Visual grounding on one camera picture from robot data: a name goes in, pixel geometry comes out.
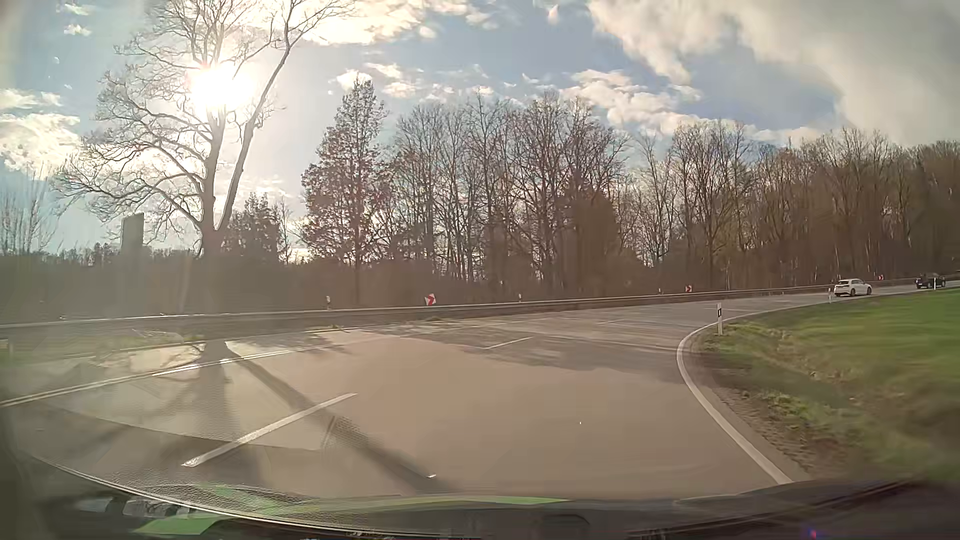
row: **dark car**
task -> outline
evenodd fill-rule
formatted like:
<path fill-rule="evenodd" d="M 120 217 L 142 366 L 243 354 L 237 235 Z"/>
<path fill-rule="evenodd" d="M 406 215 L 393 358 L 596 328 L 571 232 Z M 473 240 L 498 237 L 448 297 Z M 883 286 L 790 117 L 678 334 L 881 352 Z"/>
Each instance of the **dark car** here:
<path fill-rule="evenodd" d="M 947 278 L 937 273 L 922 274 L 916 280 L 917 288 L 941 288 L 947 286 Z"/>

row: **green grass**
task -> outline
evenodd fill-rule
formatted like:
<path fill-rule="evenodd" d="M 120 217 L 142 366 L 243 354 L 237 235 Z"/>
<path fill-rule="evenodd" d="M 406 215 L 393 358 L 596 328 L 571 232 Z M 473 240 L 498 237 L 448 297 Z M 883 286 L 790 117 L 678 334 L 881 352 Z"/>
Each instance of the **green grass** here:
<path fill-rule="evenodd" d="M 960 479 L 960 288 L 771 313 L 707 338 L 724 384 L 853 468 Z"/>

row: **sun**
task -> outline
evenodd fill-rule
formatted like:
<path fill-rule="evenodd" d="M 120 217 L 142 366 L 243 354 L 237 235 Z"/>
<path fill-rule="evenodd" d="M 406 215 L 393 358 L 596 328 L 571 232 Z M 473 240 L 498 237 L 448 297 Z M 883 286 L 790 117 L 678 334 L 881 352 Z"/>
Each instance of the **sun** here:
<path fill-rule="evenodd" d="M 197 112 L 205 114 L 207 110 L 235 110 L 250 100 L 250 79 L 234 72 L 232 63 L 221 63 L 188 73 L 190 100 Z"/>

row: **curved road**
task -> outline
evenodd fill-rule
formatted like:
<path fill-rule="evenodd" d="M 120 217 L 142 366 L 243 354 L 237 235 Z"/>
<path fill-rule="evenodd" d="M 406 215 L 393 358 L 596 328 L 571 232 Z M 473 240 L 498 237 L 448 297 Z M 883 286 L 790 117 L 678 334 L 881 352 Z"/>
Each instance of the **curved road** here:
<path fill-rule="evenodd" d="M 734 317 L 826 300 L 723 305 Z M 335 498 L 646 499 L 773 485 L 678 370 L 680 342 L 715 317 L 715 302 L 695 302 L 79 358 L 5 374 L 6 390 L 26 399 L 2 406 L 27 452 L 140 488 L 213 480 Z M 744 435 L 790 478 L 803 478 Z"/>

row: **white lane line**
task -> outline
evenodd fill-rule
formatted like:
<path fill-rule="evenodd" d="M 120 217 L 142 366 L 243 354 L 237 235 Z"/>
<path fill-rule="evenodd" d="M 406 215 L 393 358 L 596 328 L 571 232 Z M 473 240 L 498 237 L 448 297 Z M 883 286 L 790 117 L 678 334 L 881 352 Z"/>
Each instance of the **white lane line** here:
<path fill-rule="evenodd" d="M 622 345 L 624 347 L 633 347 L 635 349 L 660 349 L 664 351 L 673 351 L 673 347 L 664 347 L 662 345 L 654 345 L 651 343 L 627 343 L 626 341 L 612 341 L 610 339 L 596 339 L 593 337 L 577 337 L 574 335 L 555 335 L 552 333 L 545 333 L 543 337 L 550 337 L 552 339 L 569 339 L 571 341 L 587 341 L 590 343 L 606 343 L 608 345 Z"/>
<path fill-rule="evenodd" d="M 907 290 L 903 292 L 893 292 L 893 293 L 890 293 L 889 295 L 893 296 L 897 294 L 913 294 L 913 293 L 914 291 Z M 809 304 L 801 304 L 798 306 L 775 307 L 773 309 L 764 309 L 761 311 L 754 311 L 752 313 L 744 313 L 742 315 L 730 317 L 728 319 L 724 319 L 724 321 L 728 322 L 728 321 L 741 319 L 748 316 L 761 315 L 763 313 L 772 313 L 774 311 L 786 311 L 788 309 L 796 309 L 797 307 L 816 306 L 818 304 L 826 304 L 827 302 L 828 302 L 827 300 L 821 299 L 821 300 L 815 300 L 814 302 L 811 302 Z M 716 422 L 717 425 L 719 425 L 720 428 L 723 429 L 723 431 L 725 431 L 727 435 L 730 436 L 731 439 L 733 439 L 733 442 L 735 442 L 737 446 L 739 446 L 745 453 L 747 453 L 747 455 L 761 469 L 763 469 L 763 472 L 769 475 L 770 478 L 772 478 L 778 484 L 790 483 L 793 480 L 789 476 L 787 476 L 780 469 L 780 467 L 775 465 L 773 461 L 767 458 L 766 455 L 763 455 L 761 451 L 757 450 L 756 446 L 754 446 L 753 443 L 748 441 L 747 438 L 744 437 L 742 433 L 737 431 L 736 428 L 726 418 L 724 418 L 724 416 L 720 413 L 720 411 L 717 410 L 716 407 L 714 407 L 713 404 L 707 400 L 707 397 L 704 396 L 704 393 L 700 390 L 699 387 L 697 387 L 697 384 L 693 381 L 693 379 L 690 377 L 690 374 L 687 373 L 686 371 L 686 365 L 684 364 L 684 349 L 686 348 L 686 342 L 689 341 L 691 337 L 696 335 L 697 332 L 706 330 L 715 325 L 716 323 L 710 323 L 706 326 L 702 326 L 699 329 L 687 334 L 684 337 L 684 339 L 681 340 L 680 345 L 677 346 L 677 367 L 680 368 L 680 375 L 684 378 L 686 387 L 690 389 L 690 392 L 693 393 L 693 397 L 697 399 L 697 401 L 700 403 L 700 406 L 702 406 L 704 410 L 707 412 L 707 414 L 710 415 L 710 418 L 712 418 L 713 421 Z"/>
<path fill-rule="evenodd" d="M 516 319 L 516 320 L 507 320 L 507 321 L 497 321 L 487 325 L 461 325 L 460 328 L 490 328 L 490 327 L 502 327 L 503 325 L 515 325 L 518 323 L 532 323 L 534 321 L 545 321 L 547 319 L 556 319 L 557 317 L 537 317 L 534 319 Z"/>
<path fill-rule="evenodd" d="M 506 343 L 497 343 L 496 345 L 491 345 L 490 347 L 484 347 L 483 350 L 484 350 L 484 351 L 488 351 L 488 350 L 490 350 L 490 349 L 496 349 L 497 347 L 503 347 L 504 345 L 510 345 L 510 344 L 512 344 L 512 343 L 519 343 L 520 341 L 526 341 L 526 340 L 531 339 L 531 338 L 533 338 L 533 336 L 532 336 L 532 335 L 528 335 L 528 336 L 526 336 L 526 337 L 521 337 L 520 339 L 515 339 L 515 340 L 513 340 L 513 341 L 507 341 Z"/>
<path fill-rule="evenodd" d="M 713 421 L 720 426 L 733 439 L 733 442 L 737 444 L 747 455 L 763 469 L 763 472 L 770 475 L 776 483 L 785 484 L 790 483 L 793 480 L 790 479 L 783 471 L 780 470 L 780 467 L 774 464 L 773 461 L 767 458 L 766 455 L 763 455 L 759 450 L 756 449 L 756 446 L 753 445 L 750 441 L 747 440 L 740 431 L 737 431 L 736 428 L 727 421 L 726 418 L 720 414 L 720 411 L 717 410 L 713 404 L 711 404 L 707 397 L 704 396 L 704 393 L 700 391 L 700 388 L 693 382 L 693 379 L 690 378 L 690 374 L 686 372 L 686 366 L 684 365 L 684 347 L 686 347 L 686 342 L 692 337 L 695 333 L 700 330 L 708 329 L 716 323 L 708 324 L 699 330 L 692 331 L 687 334 L 684 339 L 681 340 L 680 345 L 677 346 L 677 367 L 680 368 L 680 375 L 684 377 L 684 382 L 686 386 L 693 392 L 693 397 L 697 398 L 697 401 L 700 402 L 700 405 L 707 411 L 707 414 L 713 418 Z"/>
<path fill-rule="evenodd" d="M 84 390 L 95 390 L 97 388 L 103 388 L 104 386 L 111 386 L 113 384 L 119 384 L 121 382 L 128 382 L 130 380 L 141 380 L 149 379 L 151 377 L 162 377 L 164 375 L 173 375 L 175 373 L 180 373 L 184 371 L 192 371 L 195 369 L 200 369 L 204 367 L 209 367 L 217 364 L 231 364 L 233 362 L 239 362 L 242 360 L 252 360 L 255 358 L 263 358 L 266 356 L 277 356 L 277 355 L 286 355 L 288 353 L 298 353 L 301 351 L 311 351 L 315 349 L 325 349 L 331 347 L 332 345 L 315 345 L 312 347 L 300 347 L 298 349 L 286 349 L 283 351 L 272 351 L 270 353 L 261 353 L 259 355 L 249 355 L 249 356 L 238 356 L 235 358 L 222 358 L 219 360 L 210 360 L 208 362 L 194 362 L 179 367 L 164 369 L 159 371 L 151 371 L 147 373 L 136 373 L 132 375 L 125 375 L 123 377 L 114 377 L 112 379 L 96 380 L 94 382 L 86 382 L 84 384 L 77 384 L 74 386 L 66 386 L 64 388 L 57 388 L 54 390 L 46 390 L 44 392 L 37 392 L 35 394 L 29 394 L 26 396 L 20 396 L 19 398 L 11 398 L 6 401 L 0 402 L 0 408 L 26 404 L 29 402 L 35 402 L 37 400 L 45 400 L 47 398 L 56 398 L 57 396 L 63 396 L 66 394 L 72 394 L 74 392 L 82 392 Z"/>
<path fill-rule="evenodd" d="M 252 432 L 250 432 L 250 433 L 247 433 L 246 435 L 240 437 L 239 439 L 237 439 L 237 440 L 235 440 L 235 441 L 233 441 L 233 442 L 229 442 L 229 443 L 225 444 L 224 446 L 217 447 L 217 448 L 211 450 L 210 452 L 207 452 L 206 454 L 200 454 L 200 455 L 198 455 L 197 457 L 194 457 L 194 458 L 192 458 L 192 459 L 188 459 L 188 460 L 186 460 L 185 462 L 183 462 L 182 466 L 183 466 L 183 467 L 196 467 L 197 465 L 202 465 L 202 464 L 206 463 L 207 461 L 209 461 L 210 459 L 213 459 L 214 457 L 216 457 L 216 456 L 218 456 L 218 455 L 226 454 L 227 452 L 229 452 L 229 451 L 231 451 L 231 450 L 234 450 L 234 449 L 236 449 L 236 448 L 239 448 L 240 445 L 245 445 L 245 444 L 247 444 L 247 443 L 249 443 L 249 442 L 251 442 L 251 441 L 253 441 L 253 440 L 255 440 L 255 439 L 258 439 L 258 438 L 262 437 L 263 435 L 266 435 L 267 433 L 269 433 L 269 432 L 271 432 L 271 431 L 273 431 L 273 430 L 278 430 L 279 428 L 282 428 L 282 427 L 286 426 L 287 424 L 290 424 L 290 423 L 293 423 L 293 422 L 297 422 L 300 418 L 303 418 L 304 416 L 309 416 L 309 415 L 313 414 L 314 412 L 317 412 L 318 410 L 320 410 L 320 409 L 322 409 L 322 408 L 327 408 L 327 407 L 329 407 L 329 406 L 331 406 L 331 405 L 338 404 L 338 403 L 340 403 L 341 401 L 343 401 L 343 400 L 345 400 L 345 399 L 348 399 L 348 398 L 352 398 L 352 397 L 355 396 L 355 395 L 356 395 L 355 393 L 344 394 L 343 396 L 337 396 L 336 398 L 333 398 L 332 400 L 326 400 L 325 402 L 323 402 L 323 403 L 321 403 L 321 404 L 313 405 L 313 406 L 311 406 L 310 408 L 306 408 L 306 409 L 304 409 L 304 410 L 302 410 L 302 411 L 300 411 L 300 412 L 295 412 L 295 413 L 291 414 L 290 416 L 288 416 L 288 417 L 286 417 L 286 418 L 281 418 L 280 420 L 277 420 L 276 422 L 273 422 L 273 423 L 272 423 L 271 425 L 269 425 L 269 426 L 264 426 L 263 428 L 260 428 L 259 430 L 256 430 L 256 431 L 252 431 Z"/>

